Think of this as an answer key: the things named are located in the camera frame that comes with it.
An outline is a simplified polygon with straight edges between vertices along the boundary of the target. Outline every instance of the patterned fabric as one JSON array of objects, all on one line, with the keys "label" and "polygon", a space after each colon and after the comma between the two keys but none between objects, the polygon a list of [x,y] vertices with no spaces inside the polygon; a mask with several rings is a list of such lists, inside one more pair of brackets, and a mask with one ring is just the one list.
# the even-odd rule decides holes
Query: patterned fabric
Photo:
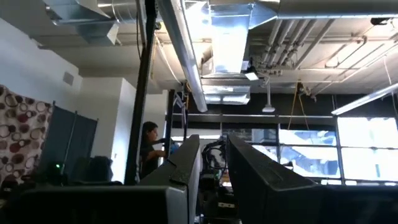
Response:
[{"label": "patterned fabric", "polygon": [[52,105],[0,85],[0,185],[30,174],[39,163]]}]

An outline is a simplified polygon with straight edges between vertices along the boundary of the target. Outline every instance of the window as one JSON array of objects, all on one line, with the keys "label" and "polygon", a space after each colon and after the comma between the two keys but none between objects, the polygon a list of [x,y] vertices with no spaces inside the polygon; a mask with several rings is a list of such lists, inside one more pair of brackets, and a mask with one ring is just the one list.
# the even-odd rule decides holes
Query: window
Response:
[{"label": "window", "polygon": [[233,134],[252,143],[276,142],[276,129],[223,129],[223,136]]},{"label": "window", "polygon": [[270,157],[274,161],[278,161],[276,147],[274,146],[261,146],[261,145],[252,145],[253,148],[257,149],[258,151],[262,152],[264,155]]},{"label": "window", "polygon": [[336,134],[334,131],[298,131],[284,130],[279,131],[279,141],[281,144],[291,145],[336,145]]},{"label": "window", "polygon": [[[217,140],[217,139],[220,138],[220,136],[219,136],[219,135],[199,135],[199,138],[200,138],[200,139]],[[172,139],[173,139],[173,141],[177,141],[177,142],[182,142],[182,141],[184,141],[184,137],[183,137],[183,136],[174,136],[174,137],[172,137]]]},{"label": "window", "polygon": [[293,171],[304,177],[340,177],[335,147],[281,147],[280,163],[293,163]]},{"label": "window", "polygon": [[342,146],[398,148],[394,118],[338,118],[338,128]]},{"label": "window", "polygon": [[343,148],[347,179],[398,181],[398,151],[370,148]]}]

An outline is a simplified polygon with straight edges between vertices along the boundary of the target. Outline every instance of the ceiling light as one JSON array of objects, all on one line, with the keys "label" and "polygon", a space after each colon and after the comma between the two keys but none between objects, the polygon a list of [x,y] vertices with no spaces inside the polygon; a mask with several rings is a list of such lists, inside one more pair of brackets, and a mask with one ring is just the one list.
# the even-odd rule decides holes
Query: ceiling light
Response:
[{"label": "ceiling light", "polygon": [[254,72],[249,72],[244,74],[246,76],[246,78],[248,78],[248,80],[250,81],[256,81],[259,79],[259,77],[254,73]]},{"label": "ceiling light", "polygon": [[364,97],[362,97],[362,98],[360,98],[360,99],[358,99],[358,100],[356,100],[356,101],[354,101],[352,103],[349,103],[349,104],[347,104],[345,106],[342,106],[341,108],[338,108],[337,110],[334,110],[331,113],[333,115],[341,115],[341,114],[343,114],[343,113],[345,113],[347,111],[350,111],[350,110],[355,109],[355,108],[357,108],[359,106],[365,105],[366,103],[369,103],[369,102],[372,102],[374,100],[377,100],[377,99],[379,99],[379,98],[381,98],[381,97],[383,97],[383,96],[385,96],[385,95],[387,95],[387,94],[389,94],[392,91],[395,91],[397,89],[398,89],[398,83],[393,84],[391,86],[388,86],[388,87],[386,87],[384,89],[375,91],[374,93],[371,93],[371,94],[369,94],[367,96],[364,96]]},{"label": "ceiling light", "polygon": [[272,113],[275,111],[275,108],[273,108],[271,105],[266,105],[263,109],[263,113]]},{"label": "ceiling light", "polygon": [[262,109],[262,112],[264,113],[272,113],[275,111],[275,108],[272,107],[271,105],[271,81],[268,80],[268,84],[267,84],[267,98],[268,98],[268,102],[266,104],[266,106]]}]

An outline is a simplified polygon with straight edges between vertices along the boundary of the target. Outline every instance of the air vent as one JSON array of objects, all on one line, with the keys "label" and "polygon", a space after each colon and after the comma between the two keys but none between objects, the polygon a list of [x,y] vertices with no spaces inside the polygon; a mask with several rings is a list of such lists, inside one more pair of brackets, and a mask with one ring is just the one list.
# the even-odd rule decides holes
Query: air vent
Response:
[{"label": "air vent", "polygon": [[63,81],[65,83],[67,83],[68,85],[72,86],[73,85],[73,79],[75,77],[71,74],[69,74],[68,72],[65,72],[65,74],[63,74]]}]

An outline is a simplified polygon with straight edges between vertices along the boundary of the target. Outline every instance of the ceiling pipe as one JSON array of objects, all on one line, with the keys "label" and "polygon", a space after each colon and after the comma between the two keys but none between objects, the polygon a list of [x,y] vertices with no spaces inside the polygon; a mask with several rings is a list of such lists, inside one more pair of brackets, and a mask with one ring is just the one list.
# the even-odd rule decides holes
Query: ceiling pipe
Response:
[{"label": "ceiling pipe", "polygon": [[274,48],[274,50],[272,51],[271,56],[269,57],[268,60],[268,67],[272,67],[274,65],[274,60],[276,58],[276,53],[278,52],[278,50],[280,49],[280,47],[282,46],[287,34],[289,33],[289,30],[292,28],[294,21],[293,20],[289,20],[287,21],[287,24],[285,25],[285,27],[282,30],[282,33],[280,34],[280,37],[278,39],[278,42]]},{"label": "ceiling pipe", "polygon": [[333,23],[336,21],[336,19],[330,19],[324,28],[321,30],[321,32],[318,34],[317,38],[312,42],[312,44],[309,46],[307,51],[302,55],[302,57],[298,60],[298,62],[294,65],[294,69],[299,69],[301,64],[303,64],[304,60],[307,59],[307,57],[310,55],[311,51],[319,44],[319,42],[322,40],[322,38],[326,35],[326,33],[329,31]]},{"label": "ceiling pipe", "polygon": [[396,0],[272,0],[260,1],[279,19],[341,19],[398,17]]},{"label": "ceiling pipe", "polygon": [[[354,68],[355,66],[357,66],[358,64],[360,64],[363,60],[367,59],[370,55],[372,55],[374,52],[377,52],[380,48],[384,47],[385,44],[381,44],[380,46],[376,47],[374,50],[372,50],[370,53],[368,53],[367,55],[365,55],[363,58],[361,58],[360,60],[358,60],[354,65],[352,65],[350,68]],[[370,66],[371,64],[368,63],[366,64],[364,67],[358,69],[357,71],[353,72],[351,75],[348,75],[347,77],[344,77],[344,79],[342,80],[337,80],[337,81],[333,81],[329,84],[327,84],[325,87],[323,87],[321,90],[319,90],[316,94],[314,94],[314,96],[318,95],[319,93],[323,92],[324,90],[326,90],[327,88],[329,88],[332,84],[334,83],[343,83],[345,81],[347,81],[349,78],[353,77],[354,75],[358,74],[359,72],[362,72],[364,69],[366,69],[368,66]],[[348,72],[348,70],[343,71],[341,74],[338,75],[338,77],[346,74]],[[317,84],[313,87],[313,89],[315,89],[316,87],[318,87],[320,84]]]},{"label": "ceiling pipe", "polygon": [[172,0],[157,1],[157,5],[173,43],[178,60],[181,63],[182,70],[190,85],[197,108],[202,113],[206,112],[207,105],[201,86],[192,40],[188,31],[187,20],[185,18],[185,6],[182,1]]},{"label": "ceiling pipe", "polygon": [[277,63],[278,65],[281,65],[285,61],[287,54],[290,52],[290,49],[292,48],[292,46],[296,42],[297,38],[303,31],[306,22],[307,22],[307,20],[303,20],[303,19],[298,22],[296,28],[293,31],[292,36],[290,37],[289,43],[286,45],[285,50],[280,55],[280,58]]},{"label": "ceiling pipe", "polygon": [[301,47],[304,44],[305,40],[310,35],[312,29],[315,27],[316,23],[317,23],[316,19],[312,19],[312,20],[310,20],[310,22],[308,22],[307,26],[304,28],[304,31],[303,31],[302,35],[300,36],[300,38],[298,39],[297,43],[294,44],[293,50],[291,50],[288,53],[287,58],[284,60],[282,65],[286,65],[287,62],[289,62],[292,59],[293,55],[297,53],[297,51],[299,50],[299,47]]},{"label": "ceiling pipe", "polygon": [[274,45],[276,35],[278,34],[279,29],[280,29],[280,25],[282,25],[282,20],[281,19],[276,20],[275,24],[274,24],[274,27],[272,28],[271,35],[269,36],[268,43],[266,44],[266,48],[265,48],[264,53],[262,55],[262,62],[263,63],[266,62],[267,57],[269,55],[269,51],[271,50],[271,47]]},{"label": "ceiling pipe", "polygon": [[344,60],[342,60],[341,62],[338,62],[337,65],[333,68],[338,68],[342,63],[346,62],[349,58],[351,58],[356,52],[361,50],[367,43],[368,43],[368,37],[363,36],[363,43],[361,44],[361,46],[359,46],[357,49],[355,49],[349,56],[344,58]]}]

